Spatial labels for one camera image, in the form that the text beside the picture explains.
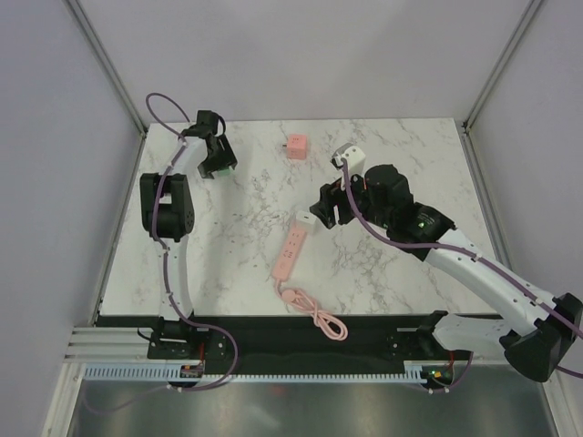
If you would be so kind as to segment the white charger adapter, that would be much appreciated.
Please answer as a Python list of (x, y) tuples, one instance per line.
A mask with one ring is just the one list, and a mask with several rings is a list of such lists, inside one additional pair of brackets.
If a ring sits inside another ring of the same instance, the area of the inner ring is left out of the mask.
[(295, 215), (295, 225), (308, 234), (315, 231), (316, 220), (317, 218), (309, 211), (299, 210)]

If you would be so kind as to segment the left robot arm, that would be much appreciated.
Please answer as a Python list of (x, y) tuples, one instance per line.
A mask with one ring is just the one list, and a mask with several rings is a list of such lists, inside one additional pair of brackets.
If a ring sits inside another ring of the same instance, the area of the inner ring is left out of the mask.
[(188, 172), (195, 169), (201, 178), (214, 179), (237, 164), (224, 119), (214, 111), (201, 110), (195, 123), (179, 133), (178, 147), (163, 169), (144, 173), (138, 180), (142, 227), (157, 244), (159, 316), (164, 320), (193, 315), (187, 248), (195, 209)]

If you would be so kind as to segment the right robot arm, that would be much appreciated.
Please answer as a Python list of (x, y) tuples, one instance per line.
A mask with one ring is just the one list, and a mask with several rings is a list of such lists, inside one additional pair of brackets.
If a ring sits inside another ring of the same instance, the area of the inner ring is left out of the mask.
[(482, 255), (445, 214), (414, 200), (407, 178), (392, 165), (369, 168), (321, 186), (310, 212), (328, 229), (357, 219), (376, 239), (440, 269), (497, 314), (481, 319), (434, 311), (418, 328), (427, 358), (446, 351), (501, 355), (522, 376), (545, 382), (581, 338), (582, 302), (536, 288)]

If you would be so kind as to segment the pink power strip with cord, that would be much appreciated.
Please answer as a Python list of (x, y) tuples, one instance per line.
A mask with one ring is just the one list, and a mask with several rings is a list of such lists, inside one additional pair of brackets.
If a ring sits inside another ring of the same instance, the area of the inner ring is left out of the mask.
[(318, 300), (303, 289), (284, 286), (291, 278), (306, 236), (305, 229), (297, 225), (291, 226), (271, 272), (271, 277), (274, 279), (274, 292), (286, 305), (311, 318), (313, 325), (329, 340), (347, 340), (349, 331), (346, 325), (329, 311), (324, 310)]

